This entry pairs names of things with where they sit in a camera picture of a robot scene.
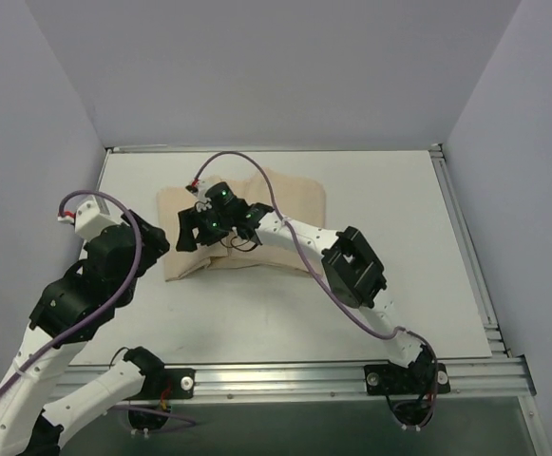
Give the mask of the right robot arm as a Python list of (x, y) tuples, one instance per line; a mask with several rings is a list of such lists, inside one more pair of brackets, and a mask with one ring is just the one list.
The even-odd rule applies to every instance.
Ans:
[(177, 251), (194, 252), (235, 234), (256, 246), (292, 252), (333, 303), (382, 342), (387, 361), (395, 366), (393, 380), (399, 389), (413, 392), (437, 378), (433, 348), (404, 326), (385, 267), (358, 229), (328, 230), (287, 217), (274, 202), (248, 203), (224, 181), (195, 180), (185, 189), (196, 201), (178, 214)]

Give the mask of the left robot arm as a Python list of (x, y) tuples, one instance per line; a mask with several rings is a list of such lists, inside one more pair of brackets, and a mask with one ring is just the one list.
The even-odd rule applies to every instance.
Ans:
[(170, 249), (163, 229), (132, 211), (122, 219), (85, 212), (73, 218), (87, 257), (46, 286), (29, 317), (0, 384), (0, 455), (57, 455), (123, 400), (152, 398), (166, 388), (164, 363), (137, 347), (70, 395), (49, 399), (72, 359), (131, 302), (138, 278)]

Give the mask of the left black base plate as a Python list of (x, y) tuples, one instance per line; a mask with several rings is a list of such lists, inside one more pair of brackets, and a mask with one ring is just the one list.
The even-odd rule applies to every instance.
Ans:
[(141, 390), (129, 400), (185, 400), (194, 397), (196, 371), (191, 368), (165, 368), (150, 373)]

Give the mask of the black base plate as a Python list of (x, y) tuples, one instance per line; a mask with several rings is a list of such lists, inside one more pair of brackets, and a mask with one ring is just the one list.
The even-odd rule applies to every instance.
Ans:
[(437, 385), (439, 394), (451, 393), (447, 368), (433, 364), (423, 368), (401, 368), (386, 364), (369, 364), (363, 367), (365, 386), (370, 396), (419, 395), (433, 392), (434, 374), (438, 373)]
[(141, 390), (129, 400), (185, 400), (194, 397), (196, 371), (191, 368), (165, 368), (150, 373)]

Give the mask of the back aluminium rail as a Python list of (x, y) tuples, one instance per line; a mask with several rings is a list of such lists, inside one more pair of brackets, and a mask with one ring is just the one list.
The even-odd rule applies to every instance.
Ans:
[(435, 143), (428, 147), (419, 148), (378, 148), (367, 147), (301, 147), (301, 146), (277, 146), (277, 145), (246, 145), (246, 146), (209, 146), (209, 145), (169, 145), (169, 144), (138, 144), (110, 146), (106, 149), (111, 154), (142, 154), (142, 153), (212, 153), (221, 151), (237, 152), (343, 152), (343, 151), (378, 151), (378, 152), (406, 152), (406, 151), (428, 151), (436, 156), (444, 155), (444, 147), (441, 143)]

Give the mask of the aluminium rail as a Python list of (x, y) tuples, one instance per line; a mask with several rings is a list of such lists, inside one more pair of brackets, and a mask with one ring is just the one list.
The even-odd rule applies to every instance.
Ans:
[(452, 178), (448, 171), (444, 147), (441, 143), (433, 144), (428, 150), (428, 153), (443, 195), (447, 213), (460, 249), (469, 284), (483, 322), (492, 355), (495, 357), (510, 358), (512, 354), (504, 342), (499, 320), (485, 282), (480, 261), (461, 204), (457, 198)]
[[(450, 392), (444, 399), (533, 396), (522, 358), (446, 360)], [(368, 401), (366, 360), (346, 362), (189, 364), (193, 396), (174, 403), (260, 404)]]
[(435, 143), (428, 147), (419, 148), (378, 148), (367, 147), (301, 147), (301, 146), (277, 146), (277, 145), (246, 145), (246, 146), (209, 146), (209, 145), (169, 145), (169, 144), (138, 144), (110, 146), (106, 149), (111, 154), (142, 154), (142, 153), (212, 153), (221, 151), (237, 152), (343, 152), (343, 151), (378, 151), (378, 152), (406, 152), (406, 151), (428, 151), (436, 156), (444, 155), (444, 147), (441, 143)]

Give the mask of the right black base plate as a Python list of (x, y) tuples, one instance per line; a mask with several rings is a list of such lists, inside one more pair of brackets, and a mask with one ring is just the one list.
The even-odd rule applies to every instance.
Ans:
[(451, 393), (447, 368), (433, 364), (423, 368), (401, 368), (386, 364), (369, 364), (363, 367), (365, 386), (370, 396), (419, 395), (433, 392), (434, 374), (438, 373), (437, 385), (439, 394)]

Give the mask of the right side aluminium rail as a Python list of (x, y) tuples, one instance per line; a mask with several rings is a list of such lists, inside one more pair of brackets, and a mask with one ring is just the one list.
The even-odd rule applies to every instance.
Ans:
[(441, 143), (433, 144), (428, 150), (428, 153), (443, 195), (447, 213), (460, 249), (469, 284), (483, 322), (492, 355), (495, 357), (510, 358), (512, 354), (504, 342), (499, 320), (485, 282), (480, 261), (461, 204), (457, 198), (452, 178), (448, 171), (444, 147)]

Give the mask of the front aluminium rail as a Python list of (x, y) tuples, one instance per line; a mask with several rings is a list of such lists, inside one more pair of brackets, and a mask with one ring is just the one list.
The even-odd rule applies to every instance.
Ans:
[[(446, 360), (450, 392), (444, 399), (533, 396), (522, 358)], [(346, 362), (189, 364), (193, 396), (174, 403), (260, 404), (368, 401), (366, 360)]]

